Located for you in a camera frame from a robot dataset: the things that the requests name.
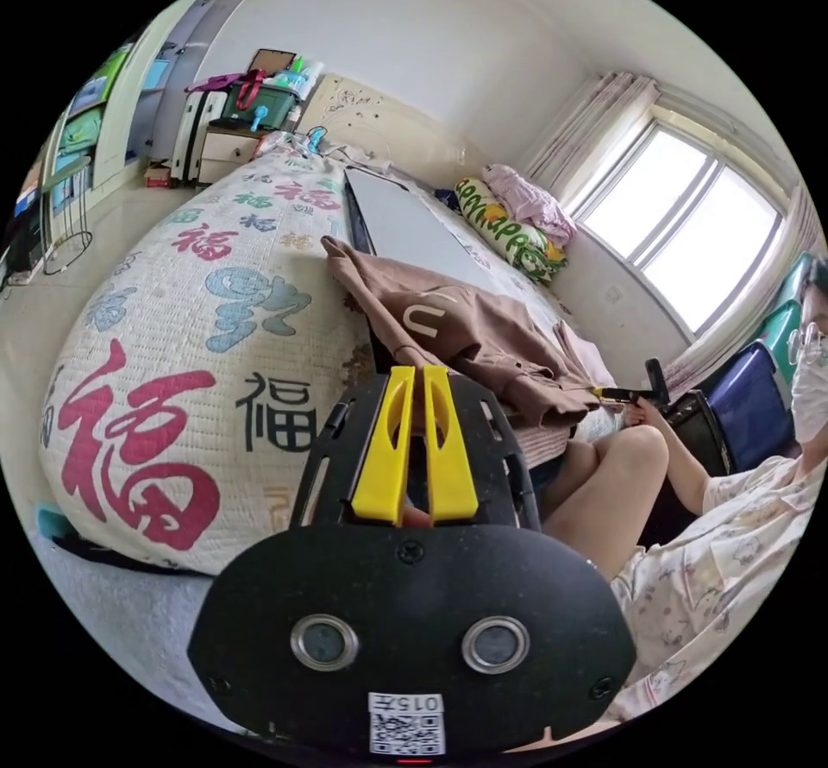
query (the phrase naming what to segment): woman's leg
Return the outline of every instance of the woman's leg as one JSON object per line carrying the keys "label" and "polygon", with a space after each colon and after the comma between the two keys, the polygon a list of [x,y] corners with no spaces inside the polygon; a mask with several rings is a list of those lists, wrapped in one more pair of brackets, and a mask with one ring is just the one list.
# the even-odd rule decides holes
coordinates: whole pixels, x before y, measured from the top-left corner
{"label": "woman's leg", "polygon": [[575,489],[583,486],[595,474],[598,463],[598,450],[593,444],[580,440],[569,441],[557,477],[551,483],[536,489],[541,521],[546,520]]}
{"label": "woman's leg", "polygon": [[543,532],[589,558],[610,581],[647,523],[667,476],[668,450],[662,434],[648,425],[593,447],[597,468],[548,516]]}

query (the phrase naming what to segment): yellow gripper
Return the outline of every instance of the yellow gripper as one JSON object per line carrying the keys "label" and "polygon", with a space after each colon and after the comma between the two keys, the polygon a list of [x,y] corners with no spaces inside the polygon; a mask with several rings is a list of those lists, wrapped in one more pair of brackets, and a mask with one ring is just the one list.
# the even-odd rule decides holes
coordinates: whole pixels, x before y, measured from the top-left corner
{"label": "yellow gripper", "polygon": [[[408,483],[415,369],[391,369],[351,507],[357,518],[400,526]],[[423,368],[431,524],[469,520],[478,509],[448,370]]]}

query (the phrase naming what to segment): woman's arm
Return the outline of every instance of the woman's arm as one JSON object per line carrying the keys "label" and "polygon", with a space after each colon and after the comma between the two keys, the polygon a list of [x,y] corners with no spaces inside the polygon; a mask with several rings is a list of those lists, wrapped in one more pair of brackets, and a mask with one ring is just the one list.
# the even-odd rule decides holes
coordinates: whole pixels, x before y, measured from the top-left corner
{"label": "woman's arm", "polygon": [[627,425],[645,423],[662,433],[670,455],[667,465],[670,485],[685,509],[694,515],[701,515],[710,476],[680,441],[670,423],[646,400],[639,400],[637,406],[628,406],[625,418]]}

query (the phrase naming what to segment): pajamas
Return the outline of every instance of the pajamas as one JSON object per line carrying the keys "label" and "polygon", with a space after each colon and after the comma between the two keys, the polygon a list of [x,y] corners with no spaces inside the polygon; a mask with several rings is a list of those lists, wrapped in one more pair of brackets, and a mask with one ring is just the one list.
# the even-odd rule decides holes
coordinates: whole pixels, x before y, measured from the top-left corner
{"label": "pajamas", "polygon": [[605,719],[665,702],[712,664],[775,586],[811,517],[822,462],[791,483],[798,460],[713,478],[702,515],[665,546],[639,548],[612,582],[637,661]]}

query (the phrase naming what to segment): drawer cabinet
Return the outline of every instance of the drawer cabinet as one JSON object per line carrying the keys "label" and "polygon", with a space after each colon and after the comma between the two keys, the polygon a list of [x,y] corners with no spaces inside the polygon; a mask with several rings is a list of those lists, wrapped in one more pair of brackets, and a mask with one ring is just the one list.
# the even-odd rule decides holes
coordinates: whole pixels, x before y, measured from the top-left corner
{"label": "drawer cabinet", "polygon": [[198,183],[215,184],[237,167],[247,164],[253,158],[259,138],[258,134],[237,135],[208,129],[198,169]]}

